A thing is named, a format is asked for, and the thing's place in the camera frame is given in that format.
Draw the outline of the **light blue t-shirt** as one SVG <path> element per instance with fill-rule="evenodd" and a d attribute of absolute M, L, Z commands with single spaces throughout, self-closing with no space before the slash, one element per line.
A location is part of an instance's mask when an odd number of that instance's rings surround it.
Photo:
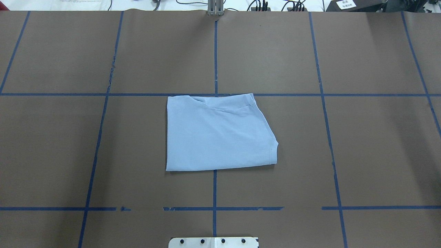
<path fill-rule="evenodd" d="M 253 94 L 167 98 L 169 172 L 275 165 L 277 150 Z"/>

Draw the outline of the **aluminium frame post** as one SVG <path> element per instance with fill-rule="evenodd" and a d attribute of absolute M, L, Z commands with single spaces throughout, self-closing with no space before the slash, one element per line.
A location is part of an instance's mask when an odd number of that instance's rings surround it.
<path fill-rule="evenodd" d="M 208 0 L 207 14 L 208 16 L 223 16 L 225 13 L 224 0 Z"/>

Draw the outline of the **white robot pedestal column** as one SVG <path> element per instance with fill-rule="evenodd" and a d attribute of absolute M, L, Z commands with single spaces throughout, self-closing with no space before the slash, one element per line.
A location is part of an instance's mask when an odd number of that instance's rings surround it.
<path fill-rule="evenodd" d="M 178 237 L 172 238 L 169 248 L 258 248 L 257 237 Z"/>

